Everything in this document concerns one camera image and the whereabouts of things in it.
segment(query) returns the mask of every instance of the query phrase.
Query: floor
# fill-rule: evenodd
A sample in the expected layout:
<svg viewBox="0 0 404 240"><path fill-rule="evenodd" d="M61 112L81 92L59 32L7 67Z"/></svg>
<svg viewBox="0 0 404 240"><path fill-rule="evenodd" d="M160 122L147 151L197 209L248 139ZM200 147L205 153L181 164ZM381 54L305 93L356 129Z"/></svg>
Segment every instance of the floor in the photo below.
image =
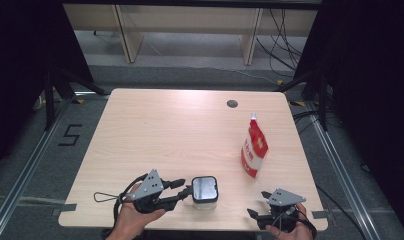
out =
<svg viewBox="0 0 404 240"><path fill-rule="evenodd" d="M291 69L289 67L283 65L282 63L280 63L275 59L270 60L270 57L262 50L262 48L259 45L257 45L257 47L255 48L252 64L250 66L245 66L243 64L243 58L241 55L239 38L238 36L234 35L148 33L145 35L136 62L133 64L126 63L124 52L121 47L120 39L117 33L96 32L96 35L94 35L93 32L89 31L77 31L76 36L77 39L79 40L83 52L85 53L87 63L91 66L122 66L127 68L139 68L139 67L160 67L160 68L174 67L174 68L190 68L190 69L203 68L203 69L211 69L214 71L233 72L246 75L248 75L247 70L270 71L271 69L273 69L274 71L279 71L279 73L281 74L285 75L292 74L292 72L290 71ZM270 36L260 36L259 40L267 49L271 49L271 47L274 44L273 39ZM288 41L294 48L302 52L306 38L291 37L288 38ZM274 54L278 58L286 62L288 65L293 66L292 61L290 60L289 57L289 53L287 51L278 49L274 51ZM265 81L271 81L270 79L258 75L250 75L249 77ZM44 118L40 116L41 114L43 114L41 111L37 112L36 116L34 116L33 119L30 119L30 121L41 121L41 124L37 125L31 124L30 126L41 126L42 124L44 124ZM98 115L101 114L101 112L100 111L97 113L91 112L91 114ZM300 124L305 124L298 127L301 133L300 134L301 141L303 143L318 141L317 145L320 146L322 144L319 140L320 137L318 139L312 139L313 135L308 135L306 134L306 132L304 132L305 126L311 126L313 123L307 120L307 122L301 121ZM336 120L336 122L330 124L339 125L339 122L338 120ZM44 133L41 128L32 127L29 129L25 129L23 134L24 136L27 136L28 139L30 139L30 141L28 141L26 144L29 144L30 146L35 146L38 144L40 136L43 135ZM347 144L349 140L347 139L347 136L345 136L344 133L341 132L341 130L336 128L336 131L331 131L330 137L333 139L334 146L339 148L340 153L343 155L343 159L346 159L345 156L356 155L356 151L350 145ZM311 145L304 144L304 148L307 155L315 156L316 150L312 149ZM23 165L26 165L26 162L28 160L26 156L33 154L32 152L33 148L29 147L22 149L25 150L23 150L22 152L15 152L14 153L15 156L13 157L18 158L19 162L22 162ZM82 152L77 154L84 154L85 147L83 147L83 149L84 150L82 150ZM59 156L60 154L62 154L62 152L56 152L55 154ZM319 171L318 168L321 167L318 166L321 165L320 158L324 158L325 161L329 161L327 159L328 157L327 155L325 155L324 157L319 156L318 164L310 165L311 170L313 172ZM2 168L11 169L9 177L6 177L7 176L6 174L0 172L0 182L3 181L3 183L6 185L6 187L0 188L0 204L3 201L3 196L9 194L11 187L14 186L15 181L17 180L17 176L20 175L22 169L21 164L20 167L15 167L11 164L13 163L9 161L4 161L2 162L2 166L0 167L1 169ZM41 167L44 167L46 169L46 172L51 171L50 165L49 166L43 165ZM348 171L350 172L357 172L360 170L359 166L358 165L355 166L355 164L349 166L347 165L347 168ZM33 187L31 186L36 185L35 183L39 181L53 181L50 185L51 189L56 189L57 186L56 179L65 178L65 176L69 176L69 174L70 173L67 172L56 173L56 171L54 171L53 179L48 180L40 178L39 172L37 172L36 176L30 182L30 188L27 189L25 195L27 196L33 195L30 194L30 192L33 191L38 192L39 189L33 189ZM325 175L325 178L330 179L336 178L336 173L333 171L323 174ZM363 189L363 191L359 194L361 199L363 199L363 201L366 202L366 205L368 205L369 214L371 214L371 216L373 216L374 218L374 224L376 225L374 225L373 230L374 228L379 228L380 229L379 235L382 236L381 238L377 238L377 236L375 236L373 233L372 236L370 237L367 236L367 239L390 239L389 236L394 236L395 237L394 239L404 239L403 228L400 226L400 224L398 224L398 221L395 218L392 209L389 209L388 207L383 207L383 205L385 204L382 203L385 202L385 199L383 199L383 196L381 196L380 193L377 194L377 192L380 192L380 190L378 189L377 185L374 184L374 180L371 177L367 177L369 178L368 179L369 181L366 181L365 176L360 175L351 175L351 176L353 177L352 181L355 182L357 188ZM64 197L61 196L62 194L58 196L56 193L53 193L53 195L57 197L51 196L50 199L62 199ZM44 213L47 211L53 211L54 205L62 204L62 202L56 202L56 201L50 203L48 203L47 201L43 201L42 199L46 199L45 195L40 196L39 194L35 194L33 196L39 196L41 198L39 197L23 198L21 202L18 203L23 206L24 205L28 206L27 204L29 204L31 208L27 208L26 210L23 211L18 210L15 213L17 219L25 218L28 221L30 220L42 221L42 219L43 221L45 221L46 219L46 221L49 221L50 219L47 219ZM344 199L345 194L343 193L342 198L343 199L338 200L341 201L348 200ZM34 211L33 207L36 206L36 202L38 202L39 200L42 200L40 205L41 208L39 209L39 211ZM325 208L328 207L327 206L328 203L329 202L324 202ZM345 204L345 206L346 206L344 208L345 211L349 212L352 216L356 215L357 210L353 208L351 209L350 207L351 204ZM341 224L342 222L345 222L345 224L342 224L343 226L340 226L340 230L336 230L336 232L326 233L322 237L320 236L319 239L345 239L345 234L347 234L347 236L351 236L352 239L362 239L359 237L359 235L357 235L356 230L353 227L353 225L351 225L351 223L347 223L346 220L345 221L342 220L342 218L344 219L346 217L343 216L343 214L341 214L342 213L341 210L333 208L330 210L329 213L332 212L335 213L335 216L337 216L337 222L340 222ZM52 213L52 217L56 218L56 213ZM15 234L15 231L12 230L15 229L12 226L14 224L16 223L9 222L7 224L8 231L5 235L2 234L1 238L12 239L12 237L22 238L24 236L24 232L21 232L22 235ZM329 228L332 230L337 229L338 227L334 225L335 222L330 221ZM30 229L28 231L29 232L41 231L47 233L48 232L47 228L50 227L56 228L56 226L49 225L49 227L46 227L46 229L40 229L39 227L36 227L36 229ZM87 237L95 236L94 233L91 231L84 233L79 232L81 230L78 229L76 231L77 233L76 235L74 235L75 233L71 232L66 233L64 232L64 230L61 230L60 232L57 233L58 234L57 237L60 239L69 239L71 236L87 236ZM268 239L268 236L260 236L260 238Z"/></svg>

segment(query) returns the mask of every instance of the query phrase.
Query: small round container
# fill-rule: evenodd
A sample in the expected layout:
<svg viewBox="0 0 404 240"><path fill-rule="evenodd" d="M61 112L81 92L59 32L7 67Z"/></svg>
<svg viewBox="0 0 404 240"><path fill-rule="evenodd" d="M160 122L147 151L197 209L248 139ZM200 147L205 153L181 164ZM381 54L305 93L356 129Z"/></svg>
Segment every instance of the small round container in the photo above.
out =
<svg viewBox="0 0 404 240"><path fill-rule="evenodd" d="M217 206L218 185L215 177L195 177L192 188L193 206L196 209L214 209Z"/></svg>

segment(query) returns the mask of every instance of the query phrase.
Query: wooden table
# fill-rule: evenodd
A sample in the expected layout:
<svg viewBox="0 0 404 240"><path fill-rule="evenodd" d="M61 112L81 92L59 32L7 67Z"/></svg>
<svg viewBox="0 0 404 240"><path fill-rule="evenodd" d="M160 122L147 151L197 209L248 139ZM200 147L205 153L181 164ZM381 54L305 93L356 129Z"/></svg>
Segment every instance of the wooden table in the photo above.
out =
<svg viewBox="0 0 404 240"><path fill-rule="evenodd" d="M238 106L229 107L229 100ZM252 112L270 146L256 179L240 162ZM267 214L261 191L276 188L306 197L309 219L318 230L327 228L326 219L313 219L311 211L323 207L282 93L114 90L66 201L77 208L63 212L59 223L112 227L114 202L96 203L93 193L118 195L153 168L164 180L185 178L187 184L197 176L215 176L219 199L214 210L197 210L189 196L147 229L258 231L246 209Z"/></svg>

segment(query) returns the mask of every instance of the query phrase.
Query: human hand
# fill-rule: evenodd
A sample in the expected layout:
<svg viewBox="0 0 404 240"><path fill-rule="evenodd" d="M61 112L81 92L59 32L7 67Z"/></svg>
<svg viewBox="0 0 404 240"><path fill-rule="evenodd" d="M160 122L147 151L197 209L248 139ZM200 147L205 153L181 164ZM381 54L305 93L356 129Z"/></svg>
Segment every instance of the human hand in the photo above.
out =
<svg viewBox="0 0 404 240"><path fill-rule="evenodd" d="M299 210L299 219L308 220L306 218L307 210L301 203L297 203L296 207ZM272 233L278 240L313 240L310 229L301 222L296 222L295 229L290 233L280 231L278 228L267 225L265 229Z"/></svg>
<svg viewBox="0 0 404 240"><path fill-rule="evenodd" d="M136 184L130 190L135 192L140 184ZM130 240L142 233L144 227L165 214L164 209L159 209L151 213L139 213L132 202L124 202L118 215L114 230L107 240Z"/></svg>

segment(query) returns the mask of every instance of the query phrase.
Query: gray floor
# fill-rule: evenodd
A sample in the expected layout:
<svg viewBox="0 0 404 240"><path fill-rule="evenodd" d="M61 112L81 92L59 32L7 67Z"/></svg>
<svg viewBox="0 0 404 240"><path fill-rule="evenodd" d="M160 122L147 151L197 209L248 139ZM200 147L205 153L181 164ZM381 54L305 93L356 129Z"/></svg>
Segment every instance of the gray floor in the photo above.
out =
<svg viewBox="0 0 404 240"><path fill-rule="evenodd" d="M277 80L291 79L272 73L269 58L259 46L255 49L251 66L245 66L238 36L147 34L136 62L127 64L116 33L98 32L97 36L94 36L92 32L83 31L76 34L96 83L106 90L137 87L271 91L276 88ZM268 36L260 37L260 40L268 47L273 45ZM289 39L292 45L301 51L305 40ZM276 55L291 64L286 52L279 51ZM286 71L281 73L292 73L277 61L272 61L272 67L276 71ZM86 91L79 86L75 88ZM288 100L301 100L299 94L302 88L303 85L300 85L288 91ZM80 167L80 159L86 152L105 104L106 99L87 99L82 104L72 104L68 108L0 239L99 237L100 229L71 229L59 226L56 210L60 209L68 195ZM291 107L294 114L306 110L306 107ZM26 123L11 155L1 161L0 203L14 185L43 134L44 121L45 112L42 108ZM328 115L327 121L333 144L382 239L404 239L404 230L374 178L360 168L362 159L351 145L345 129L333 114ZM80 140L75 147L60 147L59 143L68 141L63 138L63 134L69 124L82 124L82 127L74 130L74 133L80 135ZM312 120L309 117L302 119L297 123L297 128L315 182L355 219ZM320 198L325 209L330 206L336 219L329 222L326 231L319 233L318 239L362 239L353 224L329 198L321 192ZM269 239L268 234L263 234L263 239Z"/></svg>

